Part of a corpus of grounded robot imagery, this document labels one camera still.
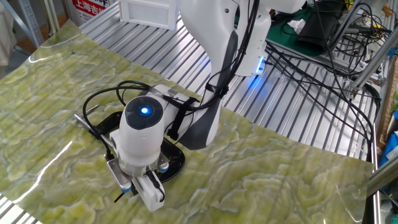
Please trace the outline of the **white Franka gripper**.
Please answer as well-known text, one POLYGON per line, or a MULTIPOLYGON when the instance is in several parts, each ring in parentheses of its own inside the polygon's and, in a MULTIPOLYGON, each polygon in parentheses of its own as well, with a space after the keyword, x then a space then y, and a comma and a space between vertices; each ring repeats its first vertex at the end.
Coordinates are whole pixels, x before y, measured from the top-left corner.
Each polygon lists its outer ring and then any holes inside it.
POLYGON ((160 156, 162 141, 151 141, 147 137, 122 133, 115 130, 110 134, 116 158, 109 161, 121 192, 138 195, 151 212, 164 205, 164 188, 154 170, 160 156))

